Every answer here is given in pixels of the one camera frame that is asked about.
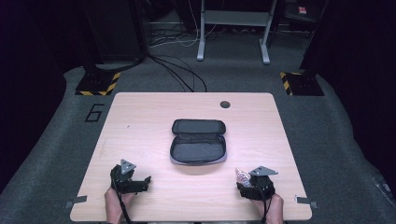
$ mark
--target wooden table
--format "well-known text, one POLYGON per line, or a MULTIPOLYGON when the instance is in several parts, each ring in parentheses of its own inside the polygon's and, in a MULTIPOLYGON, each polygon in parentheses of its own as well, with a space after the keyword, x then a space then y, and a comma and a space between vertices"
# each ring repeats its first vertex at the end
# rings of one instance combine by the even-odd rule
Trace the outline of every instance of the wooden table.
POLYGON ((250 171, 262 165, 284 200, 285 220, 307 220, 311 208, 294 201, 305 197, 304 186, 288 138, 269 93, 122 92, 110 108, 78 196, 73 221, 106 220, 104 193, 110 170, 125 159, 137 167, 133 180, 151 175, 147 192, 133 198, 132 221, 260 220, 253 204, 242 198, 234 169, 250 171), (227 101, 229 108, 220 102, 227 101), (227 132, 227 161, 205 166, 170 162, 175 119, 220 119, 227 132))

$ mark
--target yellow and black hazard tape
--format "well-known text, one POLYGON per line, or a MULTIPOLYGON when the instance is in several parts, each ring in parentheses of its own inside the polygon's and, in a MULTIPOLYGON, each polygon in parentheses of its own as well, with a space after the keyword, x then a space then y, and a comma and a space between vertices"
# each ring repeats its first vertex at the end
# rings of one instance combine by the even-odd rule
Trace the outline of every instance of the yellow and black hazard tape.
POLYGON ((288 74, 288 75, 300 75, 301 73, 284 73, 284 72, 280 73, 280 78, 282 78, 283 87, 285 88, 286 94, 287 95, 293 95, 293 92, 291 90, 291 87, 290 87, 290 84, 289 84, 288 79, 286 77, 286 74, 288 74))
POLYGON ((111 92, 113 92, 114 88, 116 87, 119 77, 120 77, 120 73, 114 75, 106 91, 76 91, 76 95, 109 95, 111 94, 111 92))

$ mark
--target dark background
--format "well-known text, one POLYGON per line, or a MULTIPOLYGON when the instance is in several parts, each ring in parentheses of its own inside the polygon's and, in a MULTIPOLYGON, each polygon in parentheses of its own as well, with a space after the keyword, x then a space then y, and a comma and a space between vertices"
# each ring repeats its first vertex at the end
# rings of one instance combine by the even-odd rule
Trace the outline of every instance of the dark background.
MULTIPOLYGON (((302 63, 333 86, 364 156, 393 191, 394 8, 393 1, 331 0, 302 63)), ((94 60, 102 59, 77 0, 2 1, 0 21, 3 189, 62 101, 63 74, 81 66, 70 33, 80 32, 94 60)))

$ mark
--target robotic hand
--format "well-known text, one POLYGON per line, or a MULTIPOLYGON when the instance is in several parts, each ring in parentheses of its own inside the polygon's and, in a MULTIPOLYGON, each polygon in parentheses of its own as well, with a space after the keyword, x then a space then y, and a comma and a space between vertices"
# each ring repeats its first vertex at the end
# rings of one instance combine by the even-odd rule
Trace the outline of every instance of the robotic hand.
POLYGON ((277 175, 277 172, 263 166, 259 166, 258 168, 250 171, 249 174, 249 187, 246 187, 239 182, 236 182, 236 186, 241 193, 241 197, 255 201, 263 201, 264 216, 262 218, 262 223, 265 223, 265 217, 268 209, 270 208, 272 196, 275 194, 274 183, 268 175, 277 175), (266 206, 267 200, 270 200, 268 208, 266 206))
POLYGON ((116 191, 117 197, 120 201, 120 207, 122 213, 128 223, 132 223, 126 211, 125 204, 122 201, 121 194, 126 193, 138 193, 147 191, 149 189, 149 183, 151 176, 147 177, 143 181, 133 181, 132 175, 134 174, 134 168, 136 166, 128 161, 121 160, 121 165, 116 165, 110 172, 111 177, 111 188, 116 191))

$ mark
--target table hole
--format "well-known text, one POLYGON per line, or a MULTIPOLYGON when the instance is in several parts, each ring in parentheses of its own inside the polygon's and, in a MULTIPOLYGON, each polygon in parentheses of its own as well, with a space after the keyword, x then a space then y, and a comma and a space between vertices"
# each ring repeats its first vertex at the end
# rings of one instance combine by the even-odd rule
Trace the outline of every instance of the table hole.
POLYGON ((228 101, 221 101, 220 106, 226 109, 226 108, 230 107, 231 104, 228 101))

